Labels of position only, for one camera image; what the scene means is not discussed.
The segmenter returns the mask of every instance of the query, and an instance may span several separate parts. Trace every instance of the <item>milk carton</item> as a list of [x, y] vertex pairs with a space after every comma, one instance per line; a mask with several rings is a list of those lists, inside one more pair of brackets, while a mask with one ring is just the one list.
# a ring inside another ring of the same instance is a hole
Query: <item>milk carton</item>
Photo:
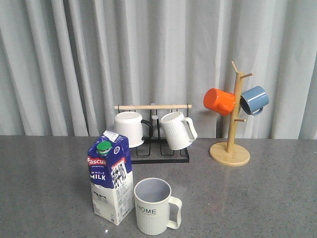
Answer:
[[134, 208], [127, 137], [106, 130], [88, 150], [88, 167], [95, 213], [118, 226]]

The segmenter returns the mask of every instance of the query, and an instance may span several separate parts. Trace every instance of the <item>wooden stand base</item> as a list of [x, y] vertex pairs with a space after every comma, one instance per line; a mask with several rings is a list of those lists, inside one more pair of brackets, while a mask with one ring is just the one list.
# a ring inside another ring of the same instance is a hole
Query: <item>wooden stand base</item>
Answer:
[[231, 153], [227, 153], [227, 142], [220, 142], [210, 147], [210, 155], [219, 163], [227, 166], [237, 167], [245, 165], [250, 160], [248, 150], [240, 145], [233, 144]]

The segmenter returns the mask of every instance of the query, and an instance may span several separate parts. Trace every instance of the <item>mug rack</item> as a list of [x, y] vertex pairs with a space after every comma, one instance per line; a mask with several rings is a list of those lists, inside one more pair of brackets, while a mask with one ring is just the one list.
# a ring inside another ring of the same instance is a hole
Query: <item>mug rack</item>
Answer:
[[235, 106], [231, 112], [228, 139], [227, 142], [220, 142], [212, 145], [210, 147], [209, 153], [219, 163], [227, 166], [237, 167], [247, 164], [250, 160], [249, 151], [246, 148], [235, 144], [234, 140], [237, 130], [237, 123], [240, 121], [246, 122], [246, 119], [238, 118], [243, 79], [252, 76], [253, 73], [244, 74], [244, 72], [238, 71], [233, 61], [231, 63], [236, 73], [234, 85]]
[[[189, 109], [191, 108], [191, 104], [115, 106], [114, 109], [117, 110], [118, 113], [121, 111], [149, 110], [149, 121], [153, 126], [156, 126], [157, 137], [145, 140], [142, 145], [130, 149], [131, 157], [134, 158], [132, 159], [132, 164], [188, 163], [189, 154], [187, 148], [178, 151], [170, 150], [166, 138], [161, 137], [158, 110], [170, 110], [170, 112], [174, 110], [186, 110], [186, 117], [188, 117]], [[152, 159], [151, 152], [155, 152], [155, 154], [159, 155], [159, 159]]]

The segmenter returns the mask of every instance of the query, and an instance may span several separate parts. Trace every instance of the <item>white ceramic mug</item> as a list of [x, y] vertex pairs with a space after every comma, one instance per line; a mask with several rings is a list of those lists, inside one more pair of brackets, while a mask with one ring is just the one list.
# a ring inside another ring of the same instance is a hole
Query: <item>white ceramic mug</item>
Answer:
[[[143, 136], [142, 124], [149, 126], [149, 136]], [[129, 148], [133, 148], [142, 145], [145, 140], [152, 137], [153, 126], [149, 121], [143, 120], [142, 115], [137, 112], [122, 112], [114, 118], [114, 131], [128, 137]]]
[[[137, 225], [147, 235], [158, 235], [167, 227], [178, 229], [181, 223], [182, 201], [171, 196], [170, 185], [160, 178], [146, 178], [134, 187]], [[177, 219], [169, 219], [169, 204], [178, 208]]]
[[193, 120], [184, 117], [182, 112], [166, 114], [160, 124], [171, 150], [181, 150], [191, 145], [197, 138]]

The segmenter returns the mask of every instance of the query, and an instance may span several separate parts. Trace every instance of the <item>wooden mug tree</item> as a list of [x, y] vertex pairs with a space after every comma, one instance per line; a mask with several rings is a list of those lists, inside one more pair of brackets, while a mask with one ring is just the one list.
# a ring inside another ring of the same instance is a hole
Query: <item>wooden mug tree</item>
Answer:
[[244, 74], [242, 71], [238, 71], [236, 65], [232, 61], [232, 66], [236, 72], [236, 79], [234, 85], [234, 96], [235, 96], [235, 106], [231, 112], [230, 126], [227, 142], [220, 142], [214, 144], [210, 147], [210, 155], [219, 163], [227, 166], [242, 166], [248, 163], [250, 160], [250, 153], [244, 147], [234, 143], [235, 134], [237, 130], [237, 122], [243, 121], [245, 119], [239, 119], [239, 108], [240, 108], [240, 96], [243, 86], [243, 79], [252, 76], [253, 73]]

